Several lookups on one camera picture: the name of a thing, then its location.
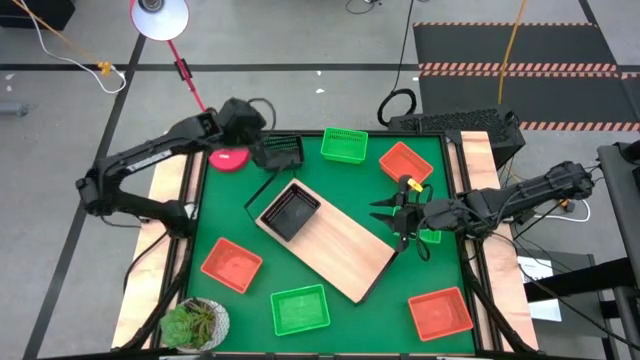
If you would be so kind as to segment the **orange-red plastic basket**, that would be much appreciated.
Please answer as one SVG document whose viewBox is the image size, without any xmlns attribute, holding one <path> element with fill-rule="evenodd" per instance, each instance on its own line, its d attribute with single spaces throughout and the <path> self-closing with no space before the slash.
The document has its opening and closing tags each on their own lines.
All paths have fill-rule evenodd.
<svg viewBox="0 0 640 360">
<path fill-rule="evenodd" d="M 473 328 L 466 303 L 457 287 L 411 297 L 408 305 L 417 334 L 423 342 Z"/>
<path fill-rule="evenodd" d="M 403 142 L 397 142 L 380 159 L 384 173 L 398 182 L 404 175 L 422 183 L 433 173 L 433 166 Z"/>
<path fill-rule="evenodd" d="M 220 237 L 202 263 L 200 271 L 237 293 L 244 294 L 262 263 L 260 256 Z"/>
</svg>

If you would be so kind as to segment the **green plastic basket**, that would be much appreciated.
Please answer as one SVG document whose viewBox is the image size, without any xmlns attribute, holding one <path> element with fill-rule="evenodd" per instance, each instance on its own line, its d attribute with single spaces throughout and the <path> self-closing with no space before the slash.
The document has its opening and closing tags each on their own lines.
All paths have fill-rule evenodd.
<svg viewBox="0 0 640 360">
<path fill-rule="evenodd" d="M 392 210 L 392 215 L 400 209 L 399 206 L 395 206 Z M 392 232 L 392 236 L 394 239 L 400 239 L 400 235 L 398 232 Z M 419 239 L 425 244 L 439 244 L 441 242 L 442 232 L 435 231 L 428 228 L 420 229 L 419 231 Z"/>
<path fill-rule="evenodd" d="M 324 131 L 320 153 L 327 160 L 361 164 L 366 158 L 367 145 L 367 132 L 328 127 Z"/>
<path fill-rule="evenodd" d="M 270 300 L 276 336 L 324 328 L 331 323 L 322 284 L 272 293 Z"/>
</svg>

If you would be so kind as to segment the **black desk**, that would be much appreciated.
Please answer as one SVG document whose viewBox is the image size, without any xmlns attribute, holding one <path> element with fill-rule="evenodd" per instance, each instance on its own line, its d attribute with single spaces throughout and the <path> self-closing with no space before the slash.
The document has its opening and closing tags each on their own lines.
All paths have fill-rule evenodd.
<svg viewBox="0 0 640 360">
<path fill-rule="evenodd" d="M 626 256 L 599 264 L 607 288 L 628 287 L 640 302 L 640 140 L 597 149 Z"/>
</svg>

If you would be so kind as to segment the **red desk lamp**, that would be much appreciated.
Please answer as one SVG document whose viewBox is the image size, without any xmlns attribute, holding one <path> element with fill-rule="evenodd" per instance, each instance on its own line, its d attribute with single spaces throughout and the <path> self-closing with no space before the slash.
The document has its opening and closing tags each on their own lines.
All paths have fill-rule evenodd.
<svg viewBox="0 0 640 360">
<path fill-rule="evenodd" d="M 137 31 L 148 39 L 165 42 L 173 56 L 174 66 L 202 111 L 204 103 L 192 81 L 188 64 L 179 54 L 173 40 L 181 35 L 189 22 L 189 6 L 186 0 L 130 0 L 129 14 Z M 235 172 L 249 161 L 246 148 L 214 150 L 208 156 L 211 167 L 220 172 Z"/>
</svg>

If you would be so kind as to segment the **black plastic basket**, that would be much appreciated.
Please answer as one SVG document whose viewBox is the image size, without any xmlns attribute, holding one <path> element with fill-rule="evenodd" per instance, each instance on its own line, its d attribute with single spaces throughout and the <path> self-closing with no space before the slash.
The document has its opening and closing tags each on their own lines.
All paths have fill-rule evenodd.
<svg viewBox="0 0 640 360">
<path fill-rule="evenodd" d="M 255 165 L 265 171 L 298 169 L 305 161 L 303 141 L 299 135 L 268 137 L 250 148 Z"/>
<path fill-rule="evenodd" d="M 266 209 L 260 220 L 289 242 L 320 208 L 320 201 L 293 183 Z"/>
</svg>

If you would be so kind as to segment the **black metal stand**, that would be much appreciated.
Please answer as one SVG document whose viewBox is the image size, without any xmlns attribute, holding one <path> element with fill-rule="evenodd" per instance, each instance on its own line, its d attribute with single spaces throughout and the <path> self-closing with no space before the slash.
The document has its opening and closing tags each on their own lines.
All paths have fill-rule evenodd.
<svg viewBox="0 0 640 360">
<path fill-rule="evenodd" d="M 551 299 L 562 302 L 573 295 L 611 290 L 614 299 L 602 303 L 600 310 L 604 319 L 618 318 L 621 321 L 624 336 L 609 332 L 568 303 L 565 306 L 626 345 L 632 360 L 640 360 L 640 258 L 624 257 L 541 279 L 530 276 L 522 266 L 519 268 L 528 280 L 525 292 L 529 302 Z"/>
</svg>

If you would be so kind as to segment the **white paper sheet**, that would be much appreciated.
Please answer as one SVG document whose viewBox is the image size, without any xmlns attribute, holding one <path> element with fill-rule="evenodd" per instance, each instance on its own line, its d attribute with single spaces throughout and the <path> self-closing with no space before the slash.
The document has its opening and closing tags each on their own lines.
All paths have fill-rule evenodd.
<svg viewBox="0 0 640 360">
<path fill-rule="evenodd" d="M 530 302 L 529 310 L 533 319 L 551 322 L 562 321 L 560 303 L 556 299 Z"/>
<path fill-rule="evenodd" d="M 549 260 L 527 256 L 518 256 L 517 259 L 524 283 L 528 283 L 531 280 L 541 280 L 554 275 L 554 270 Z"/>
</svg>

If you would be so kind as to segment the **black box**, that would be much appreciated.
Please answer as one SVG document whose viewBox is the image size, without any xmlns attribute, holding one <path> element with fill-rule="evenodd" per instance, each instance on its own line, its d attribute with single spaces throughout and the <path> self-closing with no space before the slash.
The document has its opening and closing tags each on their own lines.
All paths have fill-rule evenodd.
<svg viewBox="0 0 640 360">
<path fill-rule="evenodd" d="M 29 14 L 20 8 L 20 0 L 0 0 L 0 26 L 33 29 Z M 55 30 L 63 30 L 76 10 L 74 0 L 24 0 L 34 16 Z"/>
</svg>

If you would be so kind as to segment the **potted succulent plant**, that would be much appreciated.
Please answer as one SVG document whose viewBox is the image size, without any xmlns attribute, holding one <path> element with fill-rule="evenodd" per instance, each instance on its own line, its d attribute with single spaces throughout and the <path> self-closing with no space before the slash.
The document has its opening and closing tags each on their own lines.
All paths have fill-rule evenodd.
<svg viewBox="0 0 640 360">
<path fill-rule="evenodd" d="M 192 297 L 161 318 L 161 341 L 185 353 L 210 351 L 225 340 L 230 325 L 230 315 L 220 303 Z"/>
</svg>

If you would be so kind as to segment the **black perforated computer case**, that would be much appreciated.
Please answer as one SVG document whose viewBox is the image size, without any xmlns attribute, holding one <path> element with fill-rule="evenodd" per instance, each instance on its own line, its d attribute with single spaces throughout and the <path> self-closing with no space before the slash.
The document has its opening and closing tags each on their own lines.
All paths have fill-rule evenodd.
<svg viewBox="0 0 640 360">
<path fill-rule="evenodd" d="M 525 144 L 520 120 L 509 107 L 456 110 L 392 117 L 387 129 L 395 132 L 476 131 L 486 132 L 497 169 L 505 165 Z"/>
</svg>

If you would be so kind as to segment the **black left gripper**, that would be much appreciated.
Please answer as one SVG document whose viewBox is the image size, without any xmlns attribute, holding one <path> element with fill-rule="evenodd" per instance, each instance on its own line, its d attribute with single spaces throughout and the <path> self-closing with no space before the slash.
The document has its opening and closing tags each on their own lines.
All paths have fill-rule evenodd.
<svg viewBox="0 0 640 360">
<path fill-rule="evenodd" d="M 228 99 L 218 112 L 218 125 L 222 130 L 221 143 L 224 146 L 245 147 L 256 165 L 265 164 L 262 129 L 266 126 L 266 120 L 248 101 Z"/>
</svg>

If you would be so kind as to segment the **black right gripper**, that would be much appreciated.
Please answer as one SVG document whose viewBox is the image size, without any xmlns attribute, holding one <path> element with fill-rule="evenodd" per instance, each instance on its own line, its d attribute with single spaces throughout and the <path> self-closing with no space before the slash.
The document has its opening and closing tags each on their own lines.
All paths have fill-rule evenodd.
<svg viewBox="0 0 640 360">
<path fill-rule="evenodd" d="M 419 202 L 421 193 L 416 192 L 408 186 L 407 180 L 411 178 L 404 175 L 398 181 L 398 191 L 391 198 L 379 200 L 371 203 L 374 207 L 396 207 L 400 209 L 394 215 L 370 213 L 370 216 L 383 222 L 389 228 L 394 228 L 398 232 L 400 239 L 397 239 L 395 250 L 403 252 L 409 247 L 409 240 L 419 239 L 418 223 L 423 217 L 423 205 Z"/>
</svg>

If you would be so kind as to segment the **wooden table side board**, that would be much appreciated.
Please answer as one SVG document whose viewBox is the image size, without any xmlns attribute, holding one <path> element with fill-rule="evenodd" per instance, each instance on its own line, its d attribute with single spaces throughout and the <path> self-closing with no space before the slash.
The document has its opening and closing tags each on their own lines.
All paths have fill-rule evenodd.
<svg viewBox="0 0 640 360">
<path fill-rule="evenodd" d="M 462 149 L 472 189 L 499 189 L 500 182 L 486 132 L 462 132 Z M 512 234 L 501 224 L 483 245 L 489 282 L 495 305 L 522 340 L 538 350 Z"/>
<path fill-rule="evenodd" d="M 193 199 L 191 166 L 193 160 L 178 155 L 154 167 L 149 197 L 165 201 L 178 198 Z M 173 240 L 165 227 L 156 220 L 138 229 L 134 257 L 136 265 L 126 277 L 127 286 L 113 336 L 112 347 L 130 341 L 143 326 L 153 309 L 167 293 L 177 277 L 183 260 L 185 241 Z"/>
</svg>

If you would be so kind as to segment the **wooden shelf with black frame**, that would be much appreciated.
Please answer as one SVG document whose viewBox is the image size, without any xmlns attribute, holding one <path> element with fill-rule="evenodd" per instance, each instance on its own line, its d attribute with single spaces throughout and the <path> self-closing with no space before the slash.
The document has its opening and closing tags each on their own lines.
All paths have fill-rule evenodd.
<svg viewBox="0 0 640 360">
<path fill-rule="evenodd" d="M 268 221 L 298 197 L 316 208 L 289 240 Z M 297 178 L 270 198 L 257 227 L 320 275 L 346 298 L 364 303 L 397 256 L 397 251 Z"/>
</svg>

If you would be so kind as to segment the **black hazard-striped floor mat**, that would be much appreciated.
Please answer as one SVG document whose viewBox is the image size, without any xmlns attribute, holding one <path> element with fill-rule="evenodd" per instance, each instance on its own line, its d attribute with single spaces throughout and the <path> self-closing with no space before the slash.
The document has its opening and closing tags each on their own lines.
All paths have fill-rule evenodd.
<svg viewBox="0 0 640 360">
<path fill-rule="evenodd" d="M 426 71 L 615 72 L 592 23 L 417 22 L 418 63 Z"/>
<path fill-rule="evenodd" d="M 615 72 L 424 71 L 419 85 L 425 112 L 501 104 L 523 130 L 640 131 L 640 105 Z"/>
</svg>

